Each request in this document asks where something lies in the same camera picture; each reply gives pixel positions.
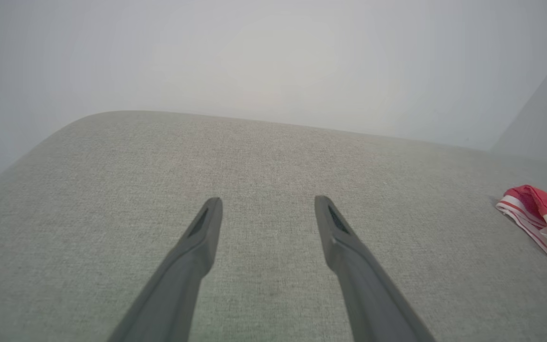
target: striped cloth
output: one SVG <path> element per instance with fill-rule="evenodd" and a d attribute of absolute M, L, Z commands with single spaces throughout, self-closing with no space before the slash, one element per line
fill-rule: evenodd
<path fill-rule="evenodd" d="M 547 253 L 547 193 L 530 185 L 512 188 L 495 206 Z"/>

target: gray upholstered cushion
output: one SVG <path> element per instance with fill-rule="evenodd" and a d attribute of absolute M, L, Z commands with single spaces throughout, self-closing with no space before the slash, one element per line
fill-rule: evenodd
<path fill-rule="evenodd" d="M 434 337 L 547 340 L 547 256 L 493 204 L 547 166 L 199 115 L 86 117 L 0 177 L 0 340 L 107 338 L 202 203 L 224 202 L 192 341 L 349 341 L 313 196 L 330 196 Z"/>

